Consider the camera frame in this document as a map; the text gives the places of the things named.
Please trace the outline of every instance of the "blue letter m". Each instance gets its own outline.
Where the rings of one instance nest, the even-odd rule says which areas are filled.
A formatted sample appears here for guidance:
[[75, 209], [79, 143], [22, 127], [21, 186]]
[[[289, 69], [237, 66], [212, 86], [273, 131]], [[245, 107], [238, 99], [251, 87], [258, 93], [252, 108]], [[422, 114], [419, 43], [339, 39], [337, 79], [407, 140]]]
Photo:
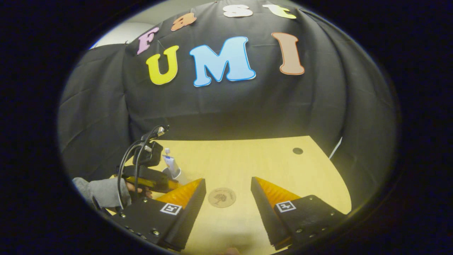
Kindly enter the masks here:
[[195, 87], [206, 86], [211, 83], [211, 78], [206, 75], [206, 69], [216, 81], [220, 82], [225, 72], [227, 63], [230, 71], [226, 78], [230, 81], [250, 80], [256, 76], [255, 71], [250, 69], [246, 52], [245, 36], [231, 37], [225, 41], [220, 54], [217, 55], [207, 45], [193, 48], [189, 54], [195, 59], [195, 71], [197, 79], [193, 82]]

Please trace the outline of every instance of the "wooden coaster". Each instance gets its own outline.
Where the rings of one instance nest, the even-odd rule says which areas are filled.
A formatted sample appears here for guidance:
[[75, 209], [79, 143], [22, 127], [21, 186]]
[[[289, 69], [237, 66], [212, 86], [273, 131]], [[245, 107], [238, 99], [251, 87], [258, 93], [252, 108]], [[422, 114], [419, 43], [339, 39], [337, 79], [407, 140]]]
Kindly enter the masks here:
[[215, 207], [229, 207], [236, 201], [236, 194], [229, 188], [217, 188], [207, 197], [209, 203]]

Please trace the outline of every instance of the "colorful foam letter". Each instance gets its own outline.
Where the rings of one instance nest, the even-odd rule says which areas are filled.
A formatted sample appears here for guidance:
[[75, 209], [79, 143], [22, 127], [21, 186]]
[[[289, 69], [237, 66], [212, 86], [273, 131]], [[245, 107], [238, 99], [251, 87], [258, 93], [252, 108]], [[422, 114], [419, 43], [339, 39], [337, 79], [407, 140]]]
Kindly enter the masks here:
[[228, 18], [251, 16], [253, 11], [248, 9], [249, 7], [247, 5], [228, 5], [223, 8], [225, 11], [223, 15]]
[[286, 11], [289, 11], [287, 8], [280, 7], [278, 5], [263, 5], [265, 8], [269, 8], [270, 11], [280, 17], [288, 18], [288, 19], [295, 19], [296, 16], [292, 14], [287, 14]]
[[195, 22], [197, 18], [195, 18], [195, 14], [192, 12], [189, 12], [187, 14], [182, 15], [181, 17], [177, 18], [175, 21], [173, 21], [173, 26], [171, 27], [172, 31], [176, 31], [184, 26], [190, 25], [193, 22]]
[[217, 55], [207, 45], [193, 48], [189, 54], [195, 59], [195, 71], [197, 78], [193, 82], [195, 87], [202, 87], [211, 83], [211, 78], [206, 75], [206, 69], [212, 74], [214, 79], [220, 82], [225, 72], [227, 64], [230, 71], [226, 78], [230, 81], [250, 80], [256, 76], [255, 71], [250, 69], [249, 60], [246, 52], [245, 36], [228, 38]]
[[137, 51], [137, 55], [149, 48], [148, 43], [153, 41], [154, 33], [157, 33], [157, 31], [159, 31], [158, 27], [151, 29], [149, 32], [139, 37], [139, 51]]
[[166, 74], [161, 74], [159, 71], [159, 63], [158, 60], [160, 58], [160, 54], [156, 54], [151, 56], [149, 59], [146, 60], [146, 64], [148, 65], [149, 70], [149, 77], [151, 81], [156, 85], [162, 85], [167, 82], [173, 80], [178, 72], [178, 62], [176, 61], [176, 51], [179, 49], [179, 46], [171, 46], [170, 48], [164, 51], [164, 55], [167, 55], [168, 62], [169, 62], [169, 70]]
[[287, 33], [272, 33], [272, 36], [278, 40], [282, 51], [283, 64], [280, 66], [280, 72], [291, 75], [305, 73], [304, 67], [300, 64], [296, 47], [297, 37]]

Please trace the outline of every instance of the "ceiling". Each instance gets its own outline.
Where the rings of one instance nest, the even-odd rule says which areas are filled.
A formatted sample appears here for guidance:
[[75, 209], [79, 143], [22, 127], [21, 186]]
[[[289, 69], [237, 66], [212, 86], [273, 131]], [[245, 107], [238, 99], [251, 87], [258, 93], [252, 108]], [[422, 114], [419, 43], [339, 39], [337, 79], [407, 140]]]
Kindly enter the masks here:
[[[126, 20], [125, 22], [158, 24], [173, 15], [185, 12], [198, 5], [214, 2], [213, 0], [167, 0], [162, 1]], [[271, 0], [276, 5], [288, 5], [299, 7], [297, 3], [290, 0]]]

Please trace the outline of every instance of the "black cable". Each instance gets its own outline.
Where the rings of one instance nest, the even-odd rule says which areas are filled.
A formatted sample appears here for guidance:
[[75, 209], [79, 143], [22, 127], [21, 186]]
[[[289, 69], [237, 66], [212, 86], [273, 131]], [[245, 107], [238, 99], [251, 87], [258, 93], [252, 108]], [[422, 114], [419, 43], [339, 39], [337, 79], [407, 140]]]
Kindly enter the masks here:
[[123, 159], [121, 160], [120, 167], [118, 169], [118, 199], [120, 200], [121, 209], [124, 209], [123, 200], [121, 199], [121, 176], [123, 175], [124, 164], [126, 164], [127, 157], [129, 156], [130, 152], [135, 149], [136, 147], [140, 146], [141, 141], [136, 141], [135, 143], [131, 144], [129, 148], [124, 153]]
[[152, 131], [149, 133], [148, 137], [147, 137], [147, 138], [145, 139], [145, 141], [143, 142], [143, 144], [142, 144], [142, 146], [141, 146], [141, 148], [140, 148], [140, 150], [139, 150], [139, 154], [137, 155], [137, 162], [135, 163], [135, 182], [134, 182], [134, 184], [135, 184], [135, 198], [137, 198], [137, 199], [139, 198], [138, 185], [139, 185], [140, 155], [141, 155], [143, 149], [145, 148], [146, 143], [149, 142], [149, 140], [151, 139], [151, 137], [152, 137], [153, 135], [155, 135], [155, 136], [157, 137], [157, 134], [154, 134], [154, 131], [155, 131], [157, 128], [159, 128], [159, 127], [165, 128], [164, 125], [155, 126], [155, 127], [152, 129]]

